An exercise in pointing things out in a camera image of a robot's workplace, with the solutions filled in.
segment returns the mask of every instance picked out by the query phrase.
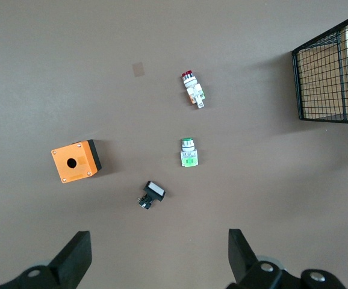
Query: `white and green switch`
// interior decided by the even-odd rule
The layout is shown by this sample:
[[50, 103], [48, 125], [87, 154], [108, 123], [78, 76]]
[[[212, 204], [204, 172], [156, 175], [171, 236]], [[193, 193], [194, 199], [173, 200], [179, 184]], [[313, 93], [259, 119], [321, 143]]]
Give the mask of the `white and green switch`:
[[198, 165], [198, 154], [191, 137], [182, 139], [181, 160], [182, 167], [195, 167]]

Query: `gray floor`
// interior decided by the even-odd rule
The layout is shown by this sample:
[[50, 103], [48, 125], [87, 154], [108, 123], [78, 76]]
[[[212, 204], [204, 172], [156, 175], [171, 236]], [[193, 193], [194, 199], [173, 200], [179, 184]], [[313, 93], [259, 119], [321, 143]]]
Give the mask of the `gray floor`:
[[[347, 18], [348, 0], [1, 0], [0, 281], [90, 230], [79, 288], [222, 289], [241, 228], [290, 273], [348, 287], [348, 125], [298, 120], [290, 57]], [[62, 184], [51, 149], [90, 138], [103, 170]], [[149, 179], [167, 196], [147, 211]]]

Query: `black wire basket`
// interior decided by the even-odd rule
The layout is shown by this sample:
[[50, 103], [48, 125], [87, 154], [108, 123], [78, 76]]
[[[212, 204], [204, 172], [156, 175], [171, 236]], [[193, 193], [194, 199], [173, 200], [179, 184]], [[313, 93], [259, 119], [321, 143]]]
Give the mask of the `black wire basket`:
[[301, 120], [348, 123], [348, 20], [292, 52]]

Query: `electrical component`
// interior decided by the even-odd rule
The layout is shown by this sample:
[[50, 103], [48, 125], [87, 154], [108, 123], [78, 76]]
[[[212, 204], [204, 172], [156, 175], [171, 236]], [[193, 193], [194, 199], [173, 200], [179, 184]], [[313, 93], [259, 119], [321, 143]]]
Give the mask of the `electrical component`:
[[193, 72], [189, 70], [183, 73], [182, 80], [186, 86], [191, 103], [197, 103], [198, 108], [204, 107], [204, 103], [202, 102], [202, 100], [205, 99], [205, 95], [202, 91], [202, 87], [198, 83], [196, 77], [193, 75]]
[[191, 137], [182, 139], [181, 161], [182, 167], [195, 167], [198, 165], [198, 153]]
[[93, 140], [53, 149], [51, 155], [62, 183], [88, 178], [102, 168]]
[[139, 205], [147, 210], [151, 207], [154, 200], [161, 202], [166, 194], [161, 187], [157, 186], [152, 181], [148, 181], [143, 190], [146, 192], [146, 194], [144, 197], [139, 198], [138, 201]]

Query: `round hole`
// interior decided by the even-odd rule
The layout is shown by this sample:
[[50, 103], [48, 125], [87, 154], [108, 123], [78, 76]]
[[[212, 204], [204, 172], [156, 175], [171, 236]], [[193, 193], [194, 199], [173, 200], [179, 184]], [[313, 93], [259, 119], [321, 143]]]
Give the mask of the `round hole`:
[[28, 277], [32, 278], [32, 277], [35, 277], [39, 274], [40, 274], [39, 270], [33, 270], [33, 271], [29, 272]]
[[67, 165], [68, 165], [71, 169], [73, 169], [74, 167], [76, 167], [76, 161], [75, 161], [73, 158], [69, 158], [69, 159], [67, 160]]

